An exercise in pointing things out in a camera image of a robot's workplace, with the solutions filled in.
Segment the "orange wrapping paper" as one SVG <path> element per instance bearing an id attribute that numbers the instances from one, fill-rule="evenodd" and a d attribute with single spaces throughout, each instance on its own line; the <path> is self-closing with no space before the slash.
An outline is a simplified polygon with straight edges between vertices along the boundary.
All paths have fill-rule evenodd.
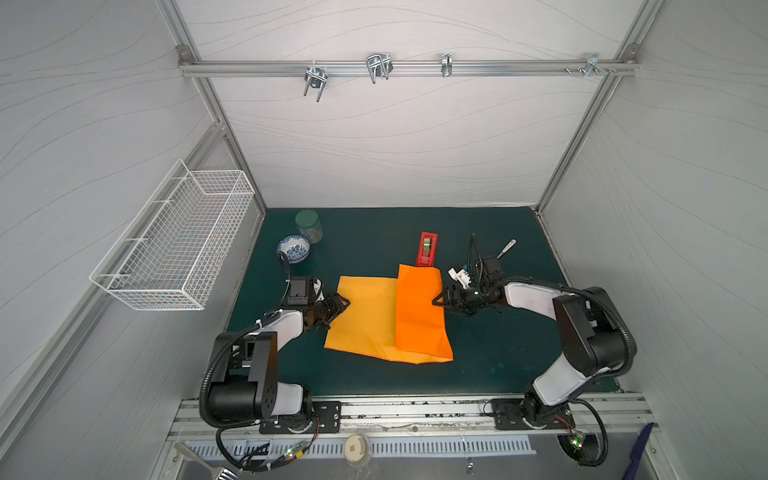
<path id="1" fill-rule="evenodd" d="M 324 347 L 415 365 L 451 362 L 445 312 L 432 304 L 442 290 L 434 267 L 401 264 L 395 278 L 342 276 L 337 292 L 350 304 Z"/>

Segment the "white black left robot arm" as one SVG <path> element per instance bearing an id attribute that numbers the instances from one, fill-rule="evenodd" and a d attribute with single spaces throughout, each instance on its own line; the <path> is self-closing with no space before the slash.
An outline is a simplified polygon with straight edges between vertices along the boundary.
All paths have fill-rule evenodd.
<path id="1" fill-rule="evenodd" d="M 200 386 L 201 418 L 217 429 L 269 421 L 308 427 L 311 396 L 299 384 L 278 380 L 278 353 L 309 328 L 328 328 L 350 305 L 332 292 L 305 309 L 278 308 L 249 328 L 219 335 Z"/>

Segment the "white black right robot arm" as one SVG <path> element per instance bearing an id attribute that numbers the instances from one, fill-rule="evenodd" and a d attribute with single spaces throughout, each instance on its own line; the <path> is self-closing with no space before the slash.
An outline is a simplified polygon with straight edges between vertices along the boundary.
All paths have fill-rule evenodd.
<path id="1" fill-rule="evenodd" d="M 601 287 L 578 289 L 517 276 L 484 287 L 452 285 L 432 299 L 434 306 L 468 316 L 495 303 L 553 320 L 562 346 L 513 410 L 514 421 L 543 429 L 590 385 L 622 376 L 633 365 L 636 341 Z"/>

